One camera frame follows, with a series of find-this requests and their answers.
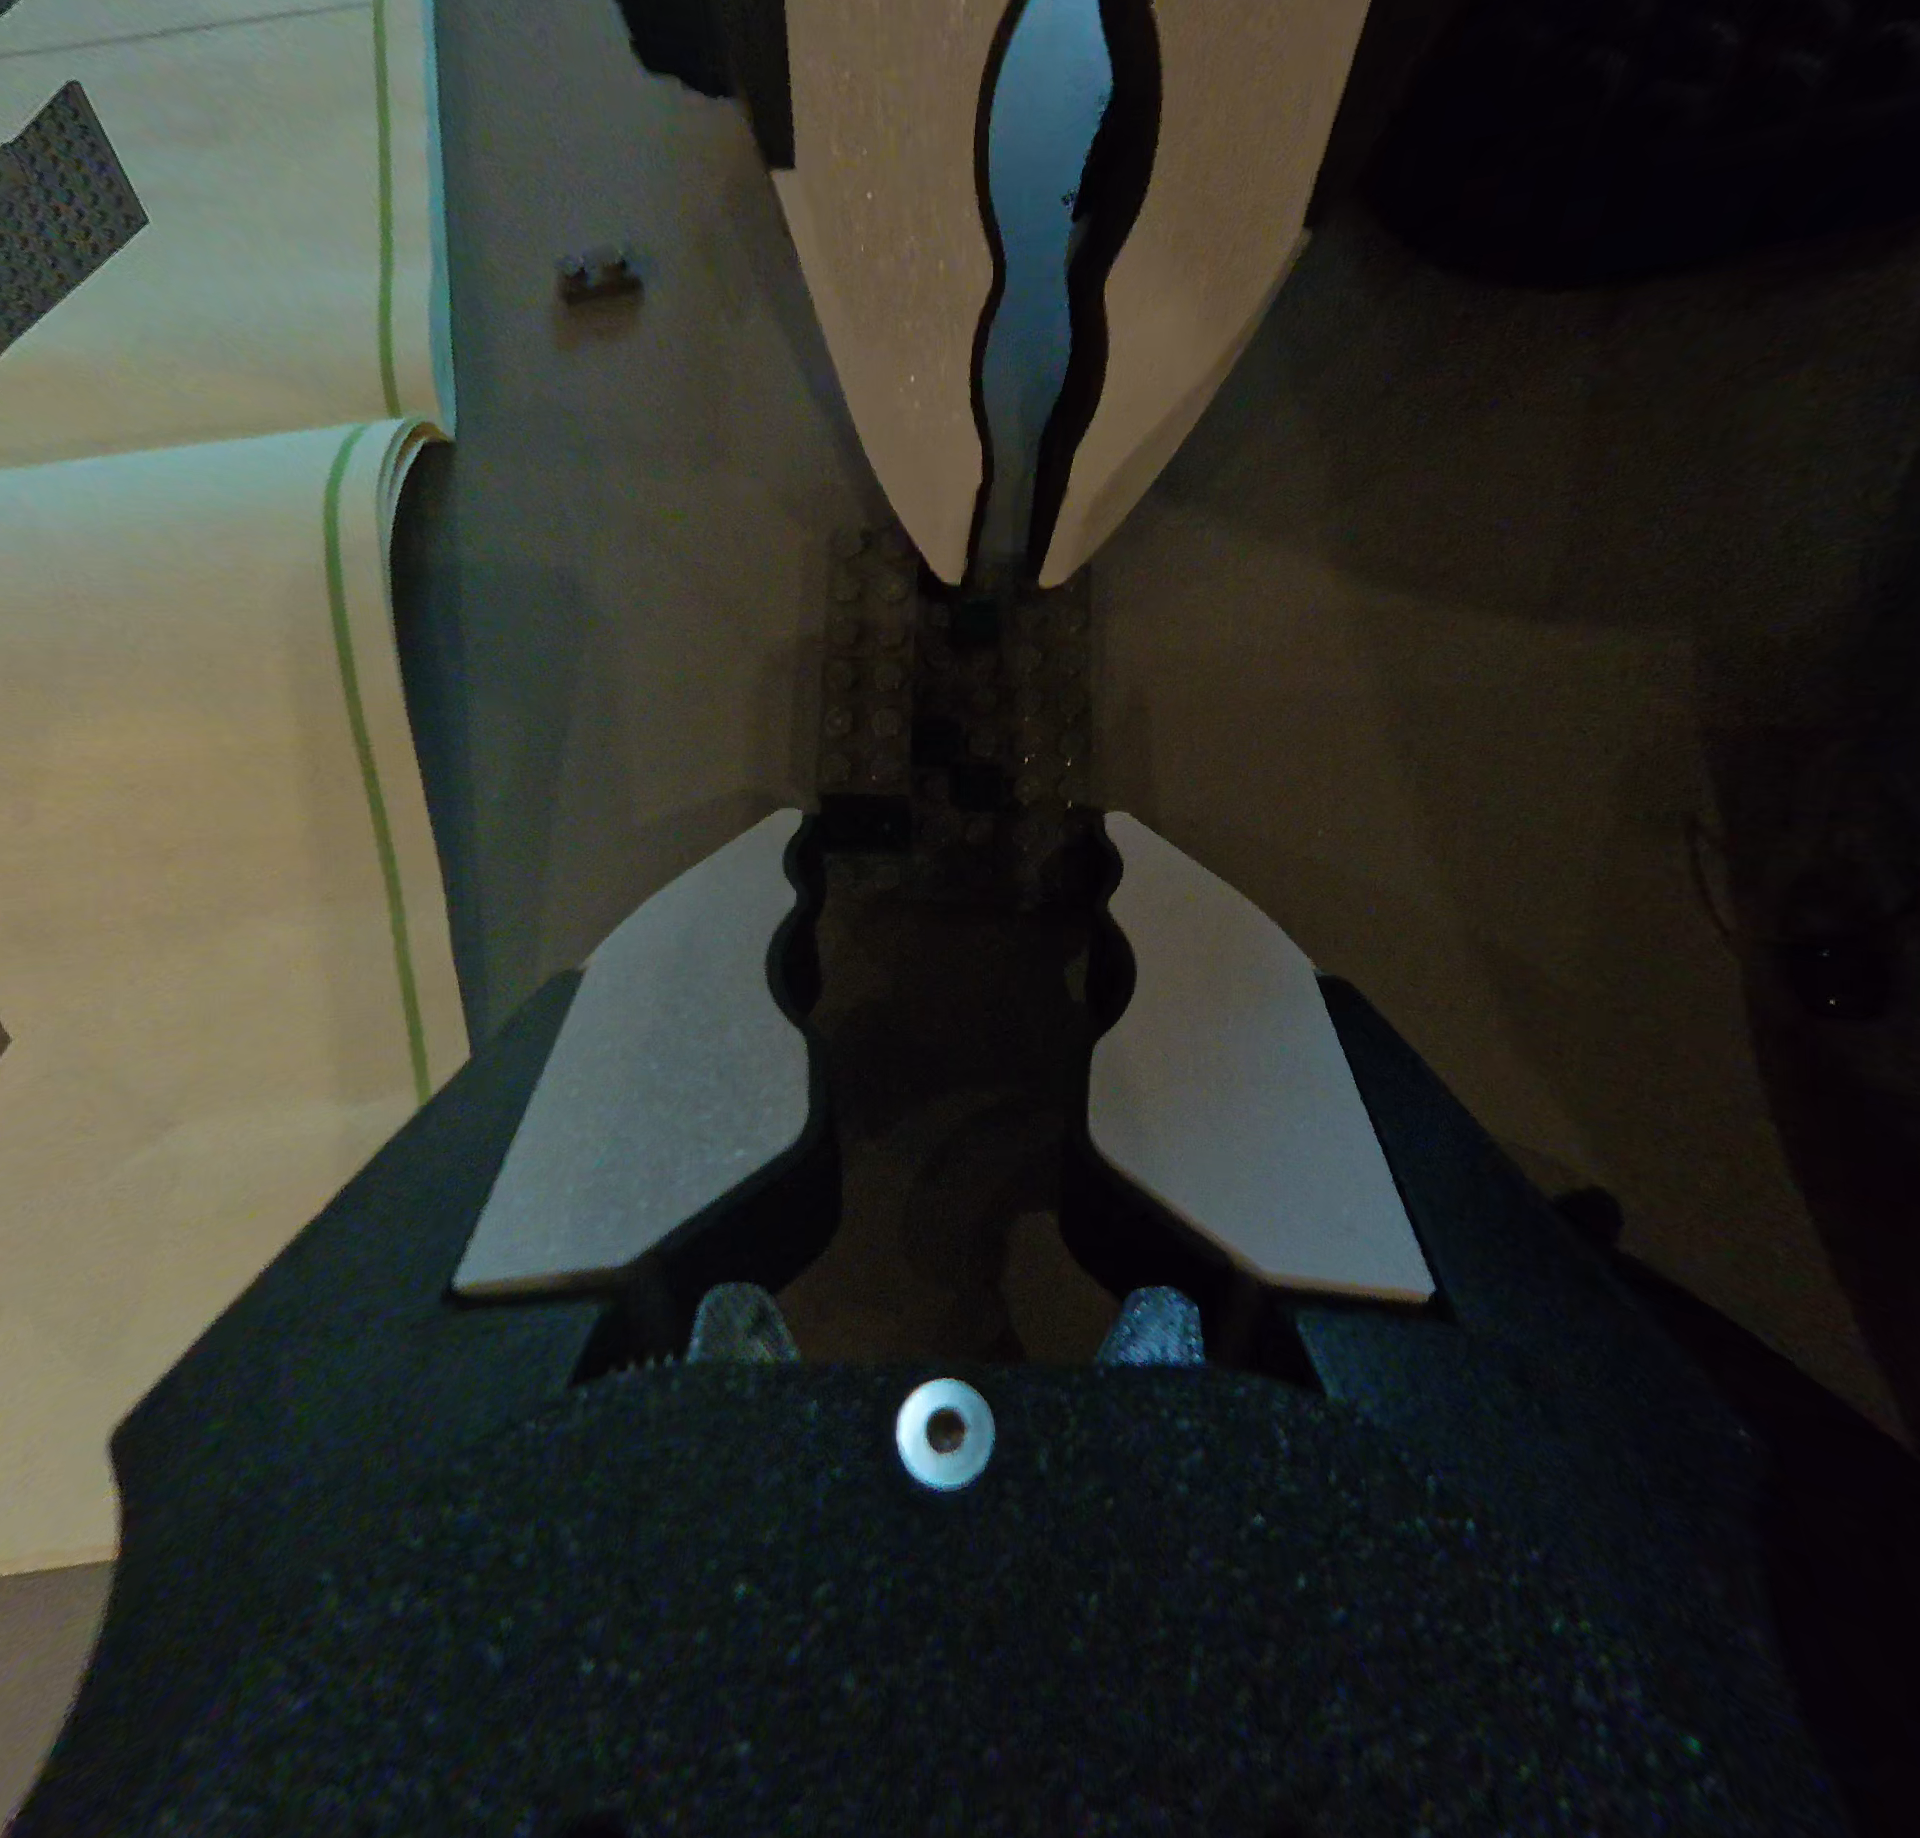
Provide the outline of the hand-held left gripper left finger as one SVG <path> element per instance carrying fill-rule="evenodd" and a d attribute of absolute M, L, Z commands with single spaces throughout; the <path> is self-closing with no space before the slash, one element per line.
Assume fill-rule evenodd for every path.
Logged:
<path fill-rule="evenodd" d="M 630 1296 L 691 1323 L 779 1294 L 843 1218 L 822 993 L 820 819 L 779 811 L 588 958 L 452 1274 L 465 1304 Z"/>

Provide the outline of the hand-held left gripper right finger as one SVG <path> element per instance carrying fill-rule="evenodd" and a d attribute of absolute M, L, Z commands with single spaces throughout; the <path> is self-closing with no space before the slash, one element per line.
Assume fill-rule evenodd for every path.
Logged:
<path fill-rule="evenodd" d="M 1243 891 L 1132 814 L 1092 844 L 1092 1048 L 1062 1224 L 1112 1296 L 1424 1314 L 1436 1280 L 1322 974 Z"/>

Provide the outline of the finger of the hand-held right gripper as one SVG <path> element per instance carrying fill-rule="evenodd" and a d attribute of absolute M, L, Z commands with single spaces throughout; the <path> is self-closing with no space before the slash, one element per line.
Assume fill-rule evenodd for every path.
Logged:
<path fill-rule="evenodd" d="M 978 135 L 1009 2 L 783 0 L 795 164 L 775 179 L 781 212 L 868 465 L 949 587 L 989 464 Z"/>
<path fill-rule="evenodd" d="M 1372 2 L 1100 0 L 1114 159 L 1069 270 L 1039 587 L 1063 587 L 1141 503 L 1281 290 Z"/>

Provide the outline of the grey studded building plate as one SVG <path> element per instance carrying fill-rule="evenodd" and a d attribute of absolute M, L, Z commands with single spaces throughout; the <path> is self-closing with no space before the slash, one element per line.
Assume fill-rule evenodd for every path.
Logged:
<path fill-rule="evenodd" d="M 957 649 L 958 601 L 1001 605 L 994 648 Z M 867 529 L 830 574 L 822 844 L 857 898 L 1063 904 L 1090 881 L 1092 572 L 1039 590 L 945 587 L 902 529 Z"/>

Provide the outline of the black textured cushion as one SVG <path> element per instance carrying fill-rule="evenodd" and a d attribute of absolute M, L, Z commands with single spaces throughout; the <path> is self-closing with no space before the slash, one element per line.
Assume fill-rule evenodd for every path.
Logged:
<path fill-rule="evenodd" d="M 1516 290 L 1915 224 L 1918 0 L 1468 0 L 1362 196 L 1430 263 Z"/>

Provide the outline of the open instruction booklet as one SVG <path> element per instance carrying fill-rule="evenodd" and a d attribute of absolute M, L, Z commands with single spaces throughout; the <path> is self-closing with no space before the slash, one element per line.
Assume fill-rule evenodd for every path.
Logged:
<path fill-rule="evenodd" d="M 393 536 L 436 0 L 5 0 L 3 1562 L 468 1058 Z"/>

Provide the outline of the person's dark green hoodie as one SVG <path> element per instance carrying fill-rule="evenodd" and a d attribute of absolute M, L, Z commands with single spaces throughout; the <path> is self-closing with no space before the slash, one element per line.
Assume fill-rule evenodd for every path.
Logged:
<path fill-rule="evenodd" d="M 1917 1835 L 1917 747 L 1715 727 L 1695 883 L 1741 964 L 1766 1105 L 1894 1438 L 1797 1436 L 1790 1643 L 1867 1835 Z"/>

